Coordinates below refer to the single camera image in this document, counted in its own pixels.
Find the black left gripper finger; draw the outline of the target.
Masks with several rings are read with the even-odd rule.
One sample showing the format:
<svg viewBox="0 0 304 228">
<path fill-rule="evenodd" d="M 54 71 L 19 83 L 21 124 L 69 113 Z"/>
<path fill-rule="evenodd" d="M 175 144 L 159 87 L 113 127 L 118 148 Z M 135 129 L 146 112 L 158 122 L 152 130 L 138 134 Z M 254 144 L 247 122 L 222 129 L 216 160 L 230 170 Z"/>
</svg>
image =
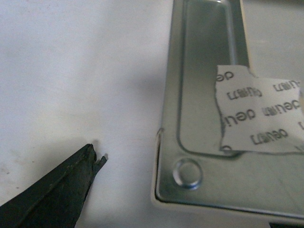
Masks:
<svg viewBox="0 0 304 228">
<path fill-rule="evenodd" d="M 75 227 L 93 181 L 108 160 L 97 159 L 92 144 L 0 207 L 2 228 Z"/>
</svg>

